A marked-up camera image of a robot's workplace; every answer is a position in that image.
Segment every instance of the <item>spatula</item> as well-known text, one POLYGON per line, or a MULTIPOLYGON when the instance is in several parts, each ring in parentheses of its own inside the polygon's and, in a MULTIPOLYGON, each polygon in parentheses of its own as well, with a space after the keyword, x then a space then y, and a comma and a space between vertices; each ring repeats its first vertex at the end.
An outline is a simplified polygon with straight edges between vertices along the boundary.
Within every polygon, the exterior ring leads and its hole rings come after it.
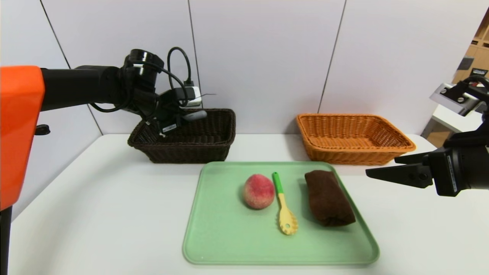
POLYGON ((297 219, 295 218, 292 211, 289 210, 287 204, 285 203, 284 190, 282 189, 282 184, 280 183, 280 178, 277 172, 272 174, 273 182, 275 183, 275 188, 277 189, 278 199, 280 201, 280 215, 279 215, 279 225, 280 230, 286 235, 292 235, 297 232, 299 225, 297 219))

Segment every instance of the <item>white wall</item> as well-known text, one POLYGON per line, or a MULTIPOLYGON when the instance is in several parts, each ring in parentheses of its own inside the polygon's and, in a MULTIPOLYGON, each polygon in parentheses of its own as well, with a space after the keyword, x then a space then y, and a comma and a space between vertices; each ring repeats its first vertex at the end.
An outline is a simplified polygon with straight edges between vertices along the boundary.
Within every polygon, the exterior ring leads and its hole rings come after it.
POLYGON ((190 0, 206 108, 236 112, 237 133, 296 133, 316 113, 344 0, 190 0))
POLYGON ((368 113, 420 134, 488 0, 347 0, 320 112, 368 113))
MULTIPOLYGON (((2 66, 67 68, 38 0, 1 1, 0 61, 2 66)), ((48 124, 51 134, 34 137, 22 193, 13 208, 13 218, 101 136, 86 105, 42 112, 38 124, 48 124)))
MULTIPOLYGON (((43 0, 43 3, 72 68, 120 67, 133 48, 148 50, 166 63, 168 50, 179 46, 191 61, 192 78, 198 85, 187 0, 43 0)), ((187 66, 180 53, 172 54, 171 65, 172 72, 185 80, 187 66)), ((160 74, 157 92, 169 88, 168 76, 160 74)), ((94 111, 93 115, 103 134, 130 133, 141 120, 123 111, 109 114, 94 111)))

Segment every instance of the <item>brown towel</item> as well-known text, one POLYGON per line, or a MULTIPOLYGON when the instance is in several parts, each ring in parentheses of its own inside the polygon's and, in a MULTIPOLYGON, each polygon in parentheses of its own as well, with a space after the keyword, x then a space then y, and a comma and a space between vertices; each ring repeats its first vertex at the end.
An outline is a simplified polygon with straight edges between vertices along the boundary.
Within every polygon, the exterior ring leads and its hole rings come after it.
POLYGON ((345 226, 355 222, 352 207, 333 172, 314 170, 305 174, 309 207, 324 226, 345 226))

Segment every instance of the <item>green handle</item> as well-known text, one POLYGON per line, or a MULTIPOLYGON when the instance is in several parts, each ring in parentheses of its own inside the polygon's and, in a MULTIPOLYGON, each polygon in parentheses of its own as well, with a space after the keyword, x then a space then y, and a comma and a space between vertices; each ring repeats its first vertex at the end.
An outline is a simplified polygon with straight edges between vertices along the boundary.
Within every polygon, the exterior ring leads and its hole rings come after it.
POLYGON ((272 174, 273 183, 275 183, 275 188, 277 188, 277 194, 283 193, 282 184, 280 183, 280 178, 278 177, 277 172, 273 172, 272 174))

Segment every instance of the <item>wicker basket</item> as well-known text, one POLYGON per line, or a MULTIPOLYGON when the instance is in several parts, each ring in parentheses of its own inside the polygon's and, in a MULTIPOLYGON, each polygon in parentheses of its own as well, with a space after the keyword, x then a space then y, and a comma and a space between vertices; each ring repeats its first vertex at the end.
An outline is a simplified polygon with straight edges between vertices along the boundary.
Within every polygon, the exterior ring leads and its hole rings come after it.
POLYGON ((416 146, 377 115, 302 114, 297 124, 311 160, 384 165, 416 146))
POLYGON ((140 122, 128 144, 154 163, 223 161, 236 135, 236 115, 230 109, 206 109, 207 117, 179 127, 166 137, 154 125, 140 122))

